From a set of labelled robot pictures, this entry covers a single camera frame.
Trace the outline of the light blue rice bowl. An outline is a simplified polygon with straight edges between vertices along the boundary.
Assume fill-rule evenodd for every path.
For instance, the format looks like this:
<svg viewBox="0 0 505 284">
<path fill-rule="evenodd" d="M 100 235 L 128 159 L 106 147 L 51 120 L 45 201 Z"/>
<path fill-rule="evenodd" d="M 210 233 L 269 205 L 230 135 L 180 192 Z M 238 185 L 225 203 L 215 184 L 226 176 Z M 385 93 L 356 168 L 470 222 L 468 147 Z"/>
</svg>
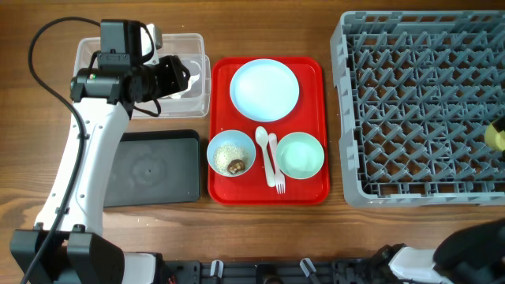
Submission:
<svg viewBox="0 0 505 284">
<path fill-rule="evenodd" d="M 225 130 L 210 139 L 207 149 L 210 168 L 225 178 L 247 173 L 256 160 L 256 147 L 250 136 L 239 130 Z"/>
</svg>

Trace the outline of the mint green bowl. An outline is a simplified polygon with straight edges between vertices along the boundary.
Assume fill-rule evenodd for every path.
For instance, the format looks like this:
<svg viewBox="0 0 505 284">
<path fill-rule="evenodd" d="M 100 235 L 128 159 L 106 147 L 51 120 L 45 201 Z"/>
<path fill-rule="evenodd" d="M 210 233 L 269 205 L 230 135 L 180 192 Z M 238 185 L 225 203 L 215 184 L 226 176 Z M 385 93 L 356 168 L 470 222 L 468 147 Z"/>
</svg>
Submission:
<svg viewBox="0 0 505 284">
<path fill-rule="evenodd" d="M 325 154 L 321 143 L 312 135 L 295 132 L 285 135 L 277 145 L 279 169 L 288 177 L 305 180 L 323 167 Z"/>
</svg>

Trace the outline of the white rice leftovers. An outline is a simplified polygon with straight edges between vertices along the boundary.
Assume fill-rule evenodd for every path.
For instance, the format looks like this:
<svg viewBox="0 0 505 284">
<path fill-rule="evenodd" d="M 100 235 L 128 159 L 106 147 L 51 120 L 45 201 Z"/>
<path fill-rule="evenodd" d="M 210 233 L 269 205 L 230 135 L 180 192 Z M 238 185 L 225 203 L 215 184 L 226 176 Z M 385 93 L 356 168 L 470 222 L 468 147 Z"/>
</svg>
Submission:
<svg viewBox="0 0 505 284">
<path fill-rule="evenodd" d="M 237 174 L 229 174 L 227 167 L 232 160 L 243 160 L 246 164 L 246 169 L 248 169 L 250 162 L 249 153 L 243 147 L 238 147 L 233 144 L 223 144 L 219 146 L 213 154 L 213 158 L 213 165 L 215 166 L 215 169 L 224 176 L 234 176 L 244 172 L 242 171 Z"/>
</svg>

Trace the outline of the white napkin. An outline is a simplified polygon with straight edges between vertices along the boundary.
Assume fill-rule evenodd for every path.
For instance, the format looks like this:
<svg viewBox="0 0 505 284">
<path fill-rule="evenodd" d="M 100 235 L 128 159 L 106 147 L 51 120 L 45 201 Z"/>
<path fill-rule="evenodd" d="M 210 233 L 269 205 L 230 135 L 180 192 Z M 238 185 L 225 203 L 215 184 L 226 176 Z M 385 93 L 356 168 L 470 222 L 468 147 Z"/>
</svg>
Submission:
<svg viewBox="0 0 505 284">
<path fill-rule="evenodd" d="M 189 78 L 189 82 L 188 82 L 188 87 L 184 90 L 184 91 L 180 91 L 180 92 L 176 92 L 172 95 L 169 95 L 169 97 L 171 99 L 180 99 L 181 97 L 183 97 L 187 92 L 190 92 L 191 91 L 191 88 L 192 86 L 200 79 L 200 74 L 197 74 L 197 75 L 192 75 L 190 78 Z"/>
</svg>

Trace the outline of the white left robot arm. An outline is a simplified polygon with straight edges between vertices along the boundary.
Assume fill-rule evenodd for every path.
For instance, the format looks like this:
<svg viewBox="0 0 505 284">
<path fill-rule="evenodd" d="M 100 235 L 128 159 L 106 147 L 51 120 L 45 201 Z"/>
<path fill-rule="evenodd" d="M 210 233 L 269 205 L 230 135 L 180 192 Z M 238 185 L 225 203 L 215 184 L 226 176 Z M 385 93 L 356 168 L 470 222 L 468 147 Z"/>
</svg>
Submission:
<svg viewBox="0 0 505 284">
<path fill-rule="evenodd" d="M 26 283 L 172 283 L 155 252 L 124 252 L 103 237 L 103 207 L 119 142 L 142 103 L 184 91 L 189 70 L 159 57 L 152 24 L 99 22 L 100 48 L 70 83 L 71 126 L 50 195 L 30 230 L 16 230 L 10 252 Z"/>
</svg>

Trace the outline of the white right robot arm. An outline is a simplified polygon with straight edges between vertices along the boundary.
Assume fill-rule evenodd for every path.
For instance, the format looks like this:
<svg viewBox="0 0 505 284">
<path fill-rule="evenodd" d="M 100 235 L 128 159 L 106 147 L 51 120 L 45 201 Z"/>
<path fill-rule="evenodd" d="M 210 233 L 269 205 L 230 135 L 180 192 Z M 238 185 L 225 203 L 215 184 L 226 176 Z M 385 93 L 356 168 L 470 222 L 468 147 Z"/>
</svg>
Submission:
<svg viewBox="0 0 505 284">
<path fill-rule="evenodd" d="M 504 220 L 451 234 L 435 249 L 386 245 L 367 260 L 370 283 L 504 284 Z"/>
</svg>

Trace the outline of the light blue plate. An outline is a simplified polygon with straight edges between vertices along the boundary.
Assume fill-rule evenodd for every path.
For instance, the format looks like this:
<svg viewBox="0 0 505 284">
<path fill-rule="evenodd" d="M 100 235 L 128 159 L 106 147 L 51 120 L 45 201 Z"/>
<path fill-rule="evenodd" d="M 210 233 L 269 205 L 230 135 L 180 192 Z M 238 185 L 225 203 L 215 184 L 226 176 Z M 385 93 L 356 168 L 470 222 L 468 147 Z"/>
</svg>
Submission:
<svg viewBox="0 0 505 284">
<path fill-rule="evenodd" d="M 297 105 L 300 86 L 294 72 L 273 59 L 245 63 L 232 76 L 230 99 L 236 110 L 258 122 L 287 116 Z"/>
</svg>

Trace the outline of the brown food piece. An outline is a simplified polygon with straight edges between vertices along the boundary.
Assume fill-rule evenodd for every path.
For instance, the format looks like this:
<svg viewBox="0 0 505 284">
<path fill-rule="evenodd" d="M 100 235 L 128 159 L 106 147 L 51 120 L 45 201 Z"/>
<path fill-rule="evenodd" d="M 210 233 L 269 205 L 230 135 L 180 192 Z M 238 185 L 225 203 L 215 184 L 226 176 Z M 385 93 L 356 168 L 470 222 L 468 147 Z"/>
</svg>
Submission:
<svg viewBox="0 0 505 284">
<path fill-rule="evenodd" d="M 232 160 L 227 167 L 227 171 L 229 174 L 237 174 L 244 170 L 246 170 L 246 164 L 241 159 Z"/>
</svg>

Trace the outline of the yellow plastic cup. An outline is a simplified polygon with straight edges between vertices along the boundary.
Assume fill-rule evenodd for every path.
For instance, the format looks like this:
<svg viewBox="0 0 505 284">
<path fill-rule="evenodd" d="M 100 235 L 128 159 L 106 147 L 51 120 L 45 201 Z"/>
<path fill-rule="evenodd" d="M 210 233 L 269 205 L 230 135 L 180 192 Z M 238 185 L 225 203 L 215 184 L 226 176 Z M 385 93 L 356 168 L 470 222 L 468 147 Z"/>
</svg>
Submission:
<svg viewBox="0 0 505 284">
<path fill-rule="evenodd" d="M 505 117 L 496 119 L 487 126 L 484 133 L 484 142 L 493 150 L 505 150 Z"/>
</svg>

